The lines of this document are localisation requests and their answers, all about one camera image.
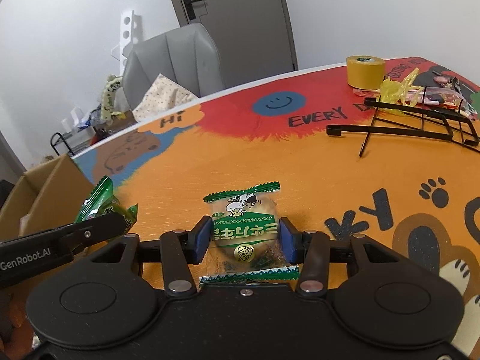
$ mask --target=yellow tape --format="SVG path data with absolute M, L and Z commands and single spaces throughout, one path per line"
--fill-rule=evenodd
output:
M 346 59 L 346 74 L 349 85 L 354 88 L 380 89 L 385 75 L 385 61 L 368 55 L 349 56 Z

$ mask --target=colorful painted table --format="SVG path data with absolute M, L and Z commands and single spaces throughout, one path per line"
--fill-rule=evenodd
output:
M 456 75 L 423 58 L 387 61 L 396 80 L 416 67 L 420 85 L 434 86 L 433 71 Z M 480 103 L 480 88 L 461 79 L 464 95 Z M 451 142 L 372 135 L 359 158 L 364 134 L 325 133 L 328 124 L 369 124 L 372 116 L 347 85 L 344 66 L 321 67 L 171 110 L 75 161 L 93 183 L 110 176 L 125 205 L 139 203 L 133 230 L 142 240 L 192 228 L 210 214 L 203 202 L 209 193 L 279 181 L 278 212 L 298 229 L 336 239 L 364 232 L 452 282 L 466 305 L 454 344 L 478 359 L 480 154 Z M 346 272 L 332 265 L 329 286 L 335 287 Z M 163 285 L 160 269 L 152 264 L 144 270 L 155 287 Z M 203 265 L 191 270 L 194 277 L 205 274 Z

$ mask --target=brown box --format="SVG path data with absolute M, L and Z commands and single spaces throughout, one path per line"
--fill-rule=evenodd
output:
M 93 187 L 67 155 L 26 171 L 0 211 L 0 240 L 72 223 Z

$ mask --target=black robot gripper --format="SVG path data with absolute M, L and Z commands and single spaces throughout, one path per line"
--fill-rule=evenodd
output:
M 460 293 L 375 240 L 332 241 L 284 217 L 284 255 L 303 263 L 295 290 L 197 290 L 188 264 L 202 261 L 212 230 L 204 216 L 159 240 L 127 234 L 42 282 L 26 305 L 42 344 L 26 359 L 467 359 L 450 344 Z M 162 264 L 165 290 L 141 278 L 143 263 Z M 330 263 L 346 264 L 337 289 L 328 289 Z

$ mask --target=chair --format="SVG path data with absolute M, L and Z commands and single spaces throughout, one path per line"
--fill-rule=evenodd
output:
M 225 89 L 217 47 L 197 23 L 133 46 L 123 74 L 123 91 L 131 109 L 140 104 L 160 73 L 198 97 Z

